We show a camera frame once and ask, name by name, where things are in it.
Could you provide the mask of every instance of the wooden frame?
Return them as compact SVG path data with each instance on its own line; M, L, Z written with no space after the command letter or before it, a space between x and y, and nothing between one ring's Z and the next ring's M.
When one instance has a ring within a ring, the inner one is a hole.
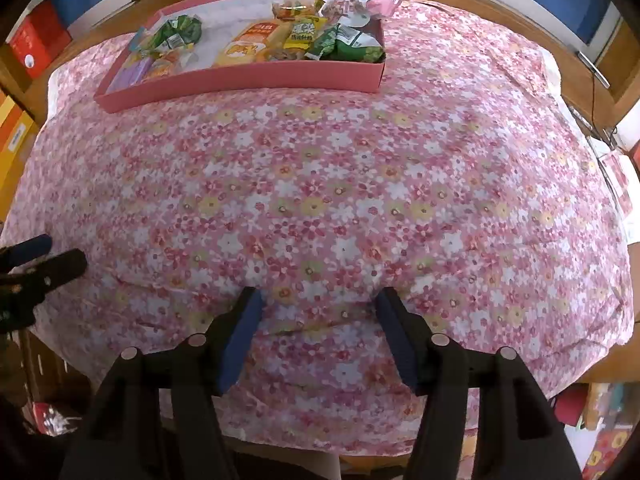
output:
M112 18L98 25L86 37L74 41L49 69L26 91L17 86L9 88L12 94L31 111L36 122L42 124L47 115L47 81L51 72L65 61L75 57L83 50L126 32L133 32L156 10L181 0L140 0ZM514 32L535 41L551 51L558 62L562 75L562 95L585 117L591 116L593 77L589 70L552 36L528 19L496 4L491 0L435 0L453 7L469 10L495 23L500 23ZM594 116L598 126L613 126L612 109L614 106L610 93L600 83L596 83Z

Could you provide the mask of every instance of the yellow snack package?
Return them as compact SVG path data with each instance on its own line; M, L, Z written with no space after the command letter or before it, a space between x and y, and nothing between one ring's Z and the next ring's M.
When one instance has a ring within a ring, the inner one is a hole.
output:
M263 51L282 44L291 30L290 23L264 19L252 23L229 43L218 55L214 65L225 66L261 60Z
M298 18L293 24L287 41L284 42L284 49L301 48L302 50L307 50L325 23L326 18L319 18L318 16Z

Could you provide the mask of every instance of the orange and yellow box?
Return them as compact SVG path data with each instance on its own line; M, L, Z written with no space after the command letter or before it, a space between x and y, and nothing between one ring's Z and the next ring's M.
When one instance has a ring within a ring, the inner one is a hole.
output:
M38 125L27 112L22 112L0 152L0 220L3 222L14 201L24 165L31 155L37 135Z

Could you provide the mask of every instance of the pink snack package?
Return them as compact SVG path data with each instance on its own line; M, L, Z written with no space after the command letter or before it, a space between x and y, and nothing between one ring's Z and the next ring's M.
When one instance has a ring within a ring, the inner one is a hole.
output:
M322 8L322 15L331 22L348 27L363 27L371 18L388 18L403 0L331 0Z

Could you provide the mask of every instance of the white frame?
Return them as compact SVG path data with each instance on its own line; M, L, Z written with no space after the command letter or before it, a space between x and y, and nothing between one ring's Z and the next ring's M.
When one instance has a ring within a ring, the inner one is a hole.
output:
M613 4L610 4L591 43L585 44L569 27L535 0L493 1L531 20L556 38L560 43L565 44L572 50L581 51L593 62L597 62L606 49L620 21L620 12L618 12Z

